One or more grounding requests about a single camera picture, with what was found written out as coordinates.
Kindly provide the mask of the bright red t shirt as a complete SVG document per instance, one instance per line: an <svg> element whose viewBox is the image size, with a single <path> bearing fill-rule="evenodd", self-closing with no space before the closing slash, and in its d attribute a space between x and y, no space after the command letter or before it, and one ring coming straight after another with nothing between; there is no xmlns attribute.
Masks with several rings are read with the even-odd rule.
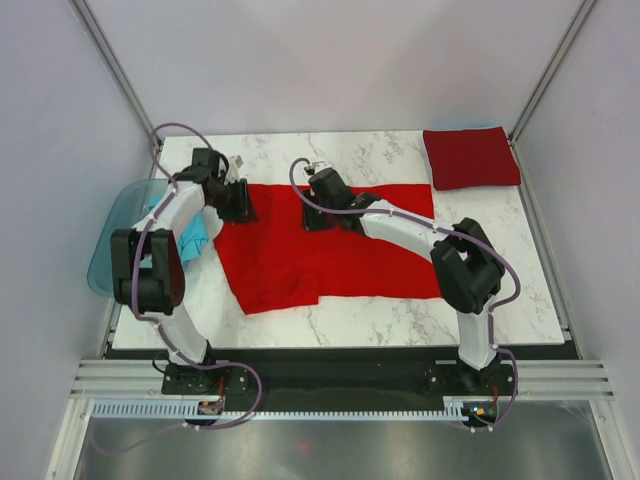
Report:
<svg viewBox="0 0 640 480"><path fill-rule="evenodd" d="M288 185L253 184L250 224L225 224L214 240L242 311L315 305L325 296L431 299L440 295L430 262L340 228L309 232Z"/></svg>

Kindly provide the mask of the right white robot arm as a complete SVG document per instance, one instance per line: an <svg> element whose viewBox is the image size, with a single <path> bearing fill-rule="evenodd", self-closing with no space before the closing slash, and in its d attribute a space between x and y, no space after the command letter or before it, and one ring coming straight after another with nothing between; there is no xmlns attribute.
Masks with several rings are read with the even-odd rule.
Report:
<svg viewBox="0 0 640 480"><path fill-rule="evenodd" d="M456 311L459 384L469 393L483 392L500 360L493 312L505 266L478 222L465 218L440 227L371 192L355 194L330 166L314 162L304 171L310 190L300 197L307 214L431 263L441 297Z"/></svg>

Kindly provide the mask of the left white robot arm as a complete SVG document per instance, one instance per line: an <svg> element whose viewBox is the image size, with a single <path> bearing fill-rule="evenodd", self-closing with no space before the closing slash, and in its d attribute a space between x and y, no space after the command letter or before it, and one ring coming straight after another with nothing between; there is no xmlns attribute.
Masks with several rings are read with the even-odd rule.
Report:
<svg viewBox="0 0 640 480"><path fill-rule="evenodd" d="M198 393L215 389L220 371L205 360L209 342L184 305L186 276L178 243L204 210L214 212L217 232L225 224L257 220L248 181L240 176L242 166L239 155L194 149L192 163L169 177L149 213L131 227L114 230L110 237L115 300L156 330L172 362L188 365L185 382Z"/></svg>

